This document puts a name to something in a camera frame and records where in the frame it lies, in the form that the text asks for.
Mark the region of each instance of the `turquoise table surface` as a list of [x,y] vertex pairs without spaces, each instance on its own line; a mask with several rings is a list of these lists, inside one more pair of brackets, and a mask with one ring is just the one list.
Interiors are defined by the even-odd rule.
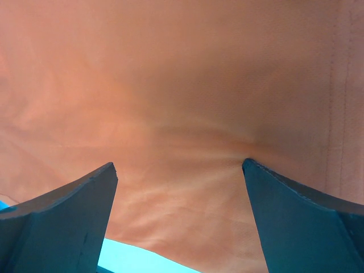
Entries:
[[[7,207],[0,201],[0,210]],[[197,272],[153,252],[109,239],[104,239],[98,265],[114,273]]]

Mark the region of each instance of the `orange cloth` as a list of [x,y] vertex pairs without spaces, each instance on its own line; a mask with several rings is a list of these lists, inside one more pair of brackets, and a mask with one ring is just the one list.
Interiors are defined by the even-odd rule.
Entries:
[[2,0],[0,194],[112,161],[108,238],[267,272],[245,158],[364,203],[363,15],[363,0]]

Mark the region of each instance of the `bright blue surface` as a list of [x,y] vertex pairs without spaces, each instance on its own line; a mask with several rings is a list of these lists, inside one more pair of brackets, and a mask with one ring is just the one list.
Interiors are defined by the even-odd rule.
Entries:
[[[0,210],[8,206],[0,201]],[[104,239],[98,265],[114,273],[194,273],[158,254],[135,246]]]

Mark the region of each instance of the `brown fabric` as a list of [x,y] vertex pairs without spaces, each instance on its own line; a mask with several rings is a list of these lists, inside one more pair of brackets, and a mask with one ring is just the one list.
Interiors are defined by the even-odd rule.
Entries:
[[2,0],[0,194],[112,161],[109,238],[267,272],[245,158],[364,203],[363,15],[363,0]]

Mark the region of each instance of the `stitched seam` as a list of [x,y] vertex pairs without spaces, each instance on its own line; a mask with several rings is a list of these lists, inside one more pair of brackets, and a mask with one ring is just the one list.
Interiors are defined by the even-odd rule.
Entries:
[[342,191],[342,169],[343,169],[343,161],[344,161],[344,153],[345,153],[345,136],[346,136],[346,108],[347,108],[347,96],[348,96],[348,78],[350,74],[351,68],[351,50],[353,47],[353,7],[349,10],[349,20],[350,20],[350,32],[349,32],[349,45],[348,45],[348,64],[346,66],[346,77],[345,77],[345,85],[344,85],[344,128],[342,132],[342,142],[341,142],[341,160],[340,160],[340,180],[339,180],[339,196],[341,196]]
[[326,191],[328,179],[329,179],[329,158],[330,158],[330,148],[332,145],[332,115],[333,115],[333,89],[334,89],[334,82],[333,82],[333,74],[334,74],[334,58],[336,53],[335,48],[335,40],[337,37],[337,25],[338,25],[338,14],[339,14],[339,4],[340,0],[337,1],[337,8],[336,8],[336,17],[334,19],[333,25],[333,35],[332,35],[332,54],[330,60],[330,80],[329,80],[329,133],[328,133],[328,147],[326,153],[326,172],[325,172],[325,181],[324,181],[324,190]]

